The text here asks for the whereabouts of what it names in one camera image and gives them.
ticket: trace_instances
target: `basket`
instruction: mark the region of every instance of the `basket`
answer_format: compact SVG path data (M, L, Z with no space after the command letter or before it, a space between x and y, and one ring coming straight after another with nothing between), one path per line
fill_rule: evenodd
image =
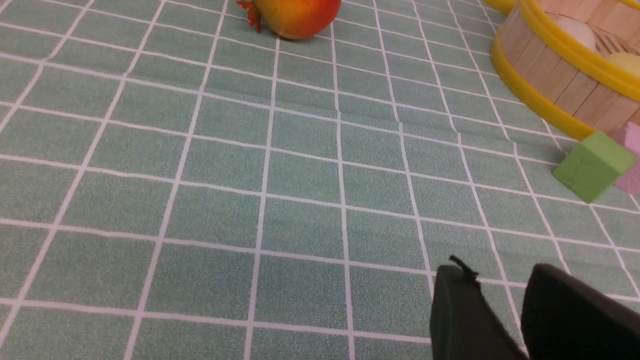
M555 22L588 24L596 54ZM493 66L531 110L581 141L640 124L640 78L602 56L640 54L640 3L635 0L517 0L492 45Z

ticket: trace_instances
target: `yellow plastic ring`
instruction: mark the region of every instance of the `yellow plastic ring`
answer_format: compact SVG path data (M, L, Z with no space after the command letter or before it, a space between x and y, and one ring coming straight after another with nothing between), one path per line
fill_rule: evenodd
M558 128L558 130L567 134L578 141L582 141L595 132L594 129L585 125L581 121L573 118L568 113L551 103L547 98L540 95L533 87L531 87L520 75L513 69L511 64L502 52L500 47L500 34L502 28L498 32L491 47L491 61L495 71L500 76L504 84L533 112L541 118Z
M632 8L640 9L640 3L636 0L618 0L621 3L631 6Z
M565 33L536 0L519 1L520 15L524 21L560 57L609 88L640 102L640 77L609 63Z
M516 0L484 0L484 2L504 16L509 16L511 9L516 5Z

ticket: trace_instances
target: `green block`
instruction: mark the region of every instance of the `green block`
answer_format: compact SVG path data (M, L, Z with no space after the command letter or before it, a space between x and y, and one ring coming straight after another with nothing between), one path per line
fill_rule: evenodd
M598 131L578 144L553 174L589 204L633 167L636 161L636 156L631 152Z

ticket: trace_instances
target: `pink block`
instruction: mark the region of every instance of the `pink block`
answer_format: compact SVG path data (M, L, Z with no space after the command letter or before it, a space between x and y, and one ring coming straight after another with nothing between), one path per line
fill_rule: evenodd
M616 181L616 187L626 193L640 193L640 126L627 122L611 138L638 158L636 164Z

